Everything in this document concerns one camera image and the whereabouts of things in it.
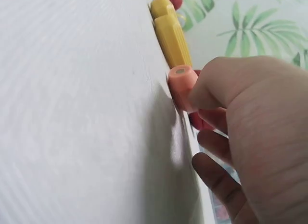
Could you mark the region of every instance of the textured wall surface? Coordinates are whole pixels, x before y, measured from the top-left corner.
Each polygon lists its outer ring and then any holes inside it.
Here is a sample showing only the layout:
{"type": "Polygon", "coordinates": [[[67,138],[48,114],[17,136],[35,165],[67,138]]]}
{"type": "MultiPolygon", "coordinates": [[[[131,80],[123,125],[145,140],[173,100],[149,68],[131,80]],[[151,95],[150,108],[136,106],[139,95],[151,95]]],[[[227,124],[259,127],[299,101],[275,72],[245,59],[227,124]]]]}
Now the textured wall surface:
{"type": "Polygon", "coordinates": [[[0,223],[199,223],[148,0],[0,0],[0,223]]]}

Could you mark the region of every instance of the hand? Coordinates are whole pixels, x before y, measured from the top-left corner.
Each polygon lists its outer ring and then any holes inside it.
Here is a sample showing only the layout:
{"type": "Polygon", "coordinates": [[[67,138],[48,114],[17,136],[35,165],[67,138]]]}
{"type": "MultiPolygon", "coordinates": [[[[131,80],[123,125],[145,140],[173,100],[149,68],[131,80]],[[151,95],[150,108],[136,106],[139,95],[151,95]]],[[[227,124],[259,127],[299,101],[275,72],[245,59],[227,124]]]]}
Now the hand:
{"type": "Polygon", "coordinates": [[[232,223],[308,223],[308,74],[271,57],[215,58],[189,98],[229,136],[203,130],[198,141],[242,185],[206,154],[192,164],[232,223]]]}

